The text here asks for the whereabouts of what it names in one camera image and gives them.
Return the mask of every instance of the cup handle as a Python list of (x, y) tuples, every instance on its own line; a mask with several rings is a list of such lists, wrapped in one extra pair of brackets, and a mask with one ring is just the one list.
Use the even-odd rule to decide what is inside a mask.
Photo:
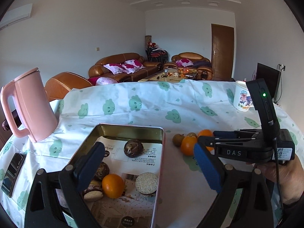
[(17, 136), (18, 138), (22, 138), (24, 136), (29, 135), (30, 132), (27, 128), (24, 128), (22, 130), (18, 129), (16, 122), (13, 118), (12, 112), (9, 108), (8, 98), (9, 98), (9, 96), (15, 96), (15, 94), (16, 94), (15, 83), (13, 81), (11, 81), (7, 85), (2, 87), (1, 93), (0, 93), (0, 100), (1, 100), (4, 115), (6, 117), (6, 120), (10, 126), (12, 133), (15, 136)]

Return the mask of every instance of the brown door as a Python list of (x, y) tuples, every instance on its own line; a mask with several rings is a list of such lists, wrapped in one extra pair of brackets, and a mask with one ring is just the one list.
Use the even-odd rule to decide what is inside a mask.
[(213, 80), (229, 81), (234, 56), (234, 28), (211, 24)]

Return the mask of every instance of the television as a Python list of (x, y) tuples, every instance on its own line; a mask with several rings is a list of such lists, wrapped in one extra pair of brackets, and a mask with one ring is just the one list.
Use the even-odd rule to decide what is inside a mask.
[(276, 100), (281, 79), (281, 72), (266, 65), (258, 63), (256, 74), (256, 80), (264, 79), (270, 92), (271, 98)]

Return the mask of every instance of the air conditioner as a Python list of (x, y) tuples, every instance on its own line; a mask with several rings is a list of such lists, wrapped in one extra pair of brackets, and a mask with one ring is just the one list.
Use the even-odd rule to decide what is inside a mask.
[(6, 12), (0, 21), (0, 31), (16, 22), (30, 18), (32, 6), (33, 4), (31, 3)]

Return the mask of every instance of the wall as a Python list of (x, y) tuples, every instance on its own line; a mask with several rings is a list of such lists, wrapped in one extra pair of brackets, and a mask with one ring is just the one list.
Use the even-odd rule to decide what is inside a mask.
[(251, 80), (258, 62), (286, 65), (279, 104), (304, 131), (304, 33), (297, 20), (283, 0), (245, 0), (235, 16), (235, 79)]
[(233, 27), (236, 33), (234, 13), (228, 11), (174, 7), (146, 12), (146, 34), (151, 35), (152, 41), (159, 47), (168, 51), (170, 58), (190, 51), (211, 60), (211, 24)]
[[(114, 0), (16, 0), (10, 10), (28, 3), (33, 3), (31, 18), (0, 31), (0, 86), (35, 67), (45, 84), (63, 71), (88, 77), (89, 68), (108, 55), (145, 55), (145, 14), (128, 4)], [(0, 107), (0, 122), (3, 120)], [(9, 136), (10, 132), (5, 133), (6, 139)]]

